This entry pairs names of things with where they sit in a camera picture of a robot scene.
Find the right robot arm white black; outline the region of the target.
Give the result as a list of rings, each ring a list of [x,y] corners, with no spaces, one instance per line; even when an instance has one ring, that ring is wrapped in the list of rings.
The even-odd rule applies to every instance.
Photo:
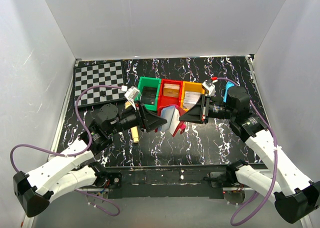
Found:
[[[226,101],[214,102],[201,95],[198,102],[179,119],[196,124],[206,124],[210,118],[227,119],[233,133],[262,159],[272,177],[238,160],[228,165],[225,175],[215,180],[252,188],[274,203],[278,214],[293,224],[319,208],[320,183],[313,182],[295,166],[277,145],[267,125],[251,112],[250,102],[245,88],[232,86],[226,91]]]

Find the red leather card holder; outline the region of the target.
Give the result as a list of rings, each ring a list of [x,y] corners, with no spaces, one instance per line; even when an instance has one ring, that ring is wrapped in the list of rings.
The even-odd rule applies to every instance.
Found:
[[[167,123],[156,128],[155,132],[168,131],[172,137],[175,137],[177,133],[183,134],[186,129],[186,124],[184,121],[180,121],[180,117],[185,113],[186,111],[177,104],[160,106],[157,110],[157,115],[165,119]]]

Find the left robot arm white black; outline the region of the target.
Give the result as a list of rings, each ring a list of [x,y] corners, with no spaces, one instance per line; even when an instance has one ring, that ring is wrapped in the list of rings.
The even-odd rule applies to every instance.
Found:
[[[55,199],[83,187],[120,187],[122,175],[109,172],[93,159],[113,143],[112,136],[139,127],[151,132],[167,120],[137,102],[119,114],[117,106],[106,104],[98,111],[88,131],[83,132],[67,149],[29,172],[13,176],[13,190],[27,217],[42,213]]]

